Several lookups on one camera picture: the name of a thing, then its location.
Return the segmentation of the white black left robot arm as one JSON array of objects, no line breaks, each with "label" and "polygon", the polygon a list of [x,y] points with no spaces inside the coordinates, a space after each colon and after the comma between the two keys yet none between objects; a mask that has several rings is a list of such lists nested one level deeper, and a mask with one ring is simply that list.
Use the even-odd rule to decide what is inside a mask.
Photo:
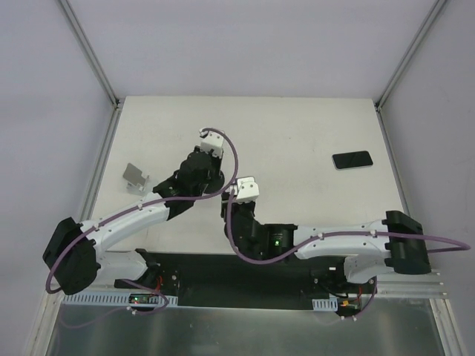
[{"label": "white black left robot arm", "polygon": [[68,217],[60,221],[42,256],[58,290],[76,294],[114,267],[124,267],[140,288],[152,287],[157,271],[138,252],[124,257],[114,253],[109,260],[105,252],[138,231],[181,215],[205,195],[217,193],[224,186],[222,159],[222,148],[202,143],[168,179],[123,211],[97,220],[76,222]]}]

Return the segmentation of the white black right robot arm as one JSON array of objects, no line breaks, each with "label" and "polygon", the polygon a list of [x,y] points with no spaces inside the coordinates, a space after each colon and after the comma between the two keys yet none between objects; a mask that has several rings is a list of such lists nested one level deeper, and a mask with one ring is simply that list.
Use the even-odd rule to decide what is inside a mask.
[{"label": "white black right robot arm", "polygon": [[335,287],[351,292],[380,274],[423,275],[431,272],[422,225],[400,211],[384,219],[334,231],[295,224],[261,224],[254,200],[238,202],[233,192],[221,196],[225,235],[239,258],[265,266],[281,261],[342,258]]}]

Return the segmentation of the black phone stand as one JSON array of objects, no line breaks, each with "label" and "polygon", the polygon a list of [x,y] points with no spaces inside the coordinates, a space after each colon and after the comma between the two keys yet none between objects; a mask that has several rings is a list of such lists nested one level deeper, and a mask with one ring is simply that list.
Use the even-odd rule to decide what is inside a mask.
[{"label": "black phone stand", "polygon": [[225,184],[225,177],[221,170],[214,171],[204,182],[203,194],[217,193]]}]

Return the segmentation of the black phone on table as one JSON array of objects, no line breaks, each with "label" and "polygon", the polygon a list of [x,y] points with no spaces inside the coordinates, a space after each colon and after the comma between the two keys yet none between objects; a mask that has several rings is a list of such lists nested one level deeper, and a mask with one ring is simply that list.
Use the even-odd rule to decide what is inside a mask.
[{"label": "black phone on table", "polygon": [[348,170],[373,166],[373,159],[368,151],[353,151],[333,154],[332,160],[337,170]]}]

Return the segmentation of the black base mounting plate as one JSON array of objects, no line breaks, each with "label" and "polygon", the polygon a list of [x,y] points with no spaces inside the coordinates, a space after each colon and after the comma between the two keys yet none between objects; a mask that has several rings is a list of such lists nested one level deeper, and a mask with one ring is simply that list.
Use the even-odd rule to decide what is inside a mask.
[{"label": "black base mounting plate", "polygon": [[166,254],[141,251],[145,273],[119,277],[118,289],[146,287],[177,298],[179,306],[310,310],[318,299],[348,298],[351,314],[371,294],[375,280],[349,283],[343,258],[316,257],[254,265],[230,254]]}]

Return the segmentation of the aluminium rail right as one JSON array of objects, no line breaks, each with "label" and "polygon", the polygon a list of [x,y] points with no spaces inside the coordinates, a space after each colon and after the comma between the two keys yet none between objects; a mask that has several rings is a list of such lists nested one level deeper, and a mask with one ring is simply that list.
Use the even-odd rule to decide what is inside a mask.
[{"label": "aluminium rail right", "polygon": [[448,292],[438,271],[429,274],[389,274],[377,277],[377,296],[409,299],[446,299]]}]

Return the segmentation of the left aluminium frame post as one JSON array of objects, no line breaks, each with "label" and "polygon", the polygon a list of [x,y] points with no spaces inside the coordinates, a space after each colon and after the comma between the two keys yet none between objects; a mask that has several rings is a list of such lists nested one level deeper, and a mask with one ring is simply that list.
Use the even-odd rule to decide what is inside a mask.
[{"label": "left aluminium frame post", "polygon": [[99,86],[102,88],[103,92],[108,98],[108,101],[111,103],[111,106],[114,109],[117,109],[120,105],[120,98],[113,89],[113,86],[102,64],[100,63],[100,60],[93,49],[93,46],[79,20],[79,17],[76,15],[71,2],[68,0],[57,0],[56,4],[62,12],[62,15],[65,17],[65,21],[67,22],[68,27],[70,28],[77,44],[79,45],[86,62],[92,70],[92,73],[95,75]]}]

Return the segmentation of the aluminium frame post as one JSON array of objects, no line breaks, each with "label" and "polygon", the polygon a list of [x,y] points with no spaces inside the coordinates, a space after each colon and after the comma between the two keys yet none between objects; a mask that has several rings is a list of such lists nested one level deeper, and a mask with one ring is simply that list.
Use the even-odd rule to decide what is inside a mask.
[{"label": "aluminium frame post", "polygon": [[120,98],[113,89],[113,86],[102,64],[100,63],[100,60],[93,49],[93,46],[79,20],[79,17],[76,15],[71,2],[68,0],[57,0],[56,4],[62,12],[62,15],[65,17],[65,21],[67,22],[68,27],[70,28],[77,44],[79,45],[86,62],[92,70],[92,73],[95,75],[99,86],[102,88],[103,92],[108,98],[108,101],[111,103],[111,106],[114,109],[117,109],[120,105]]},{"label": "aluminium frame post", "polygon": [[424,41],[429,36],[430,31],[433,29],[435,23],[444,12],[445,8],[450,4],[448,0],[436,0],[430,6],[429,11],[424,17],[418,30],[415,32],[413,38],[410,41],[403,56],[399,60],[395,70],[393,71],[389,81],[381,92],[381,95],[375,101],[375,109],[380,112],[390,98],[393,91],[396,89],[397,84],[402,79],[404,72],[410,67],[413,58],[417,52],[422,48]]}]

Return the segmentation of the right aluminium frame post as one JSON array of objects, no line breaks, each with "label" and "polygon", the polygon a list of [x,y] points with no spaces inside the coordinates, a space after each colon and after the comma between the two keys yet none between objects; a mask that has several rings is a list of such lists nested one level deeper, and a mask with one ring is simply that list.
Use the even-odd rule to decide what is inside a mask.
[{"label": "right aluminium frame post", "polygon": [[444,12],[445,8],[450,4],[448,0],[436,0],[430,6],[429,11],[424,17],[418,30],[415,32],[413,38],[410,41],[403,56],[399,60],[395,70],[393,71],[389,81],[381,92],[381,95],[375,101],[375,109],[380,112],[390,98],[393,91],[396,89],[397,84],[402,79],[404,72],[410,67],[413,58],[417,52],[422,48],[424,41],[429,36],[430,31],[433,29],[435,23]]}]

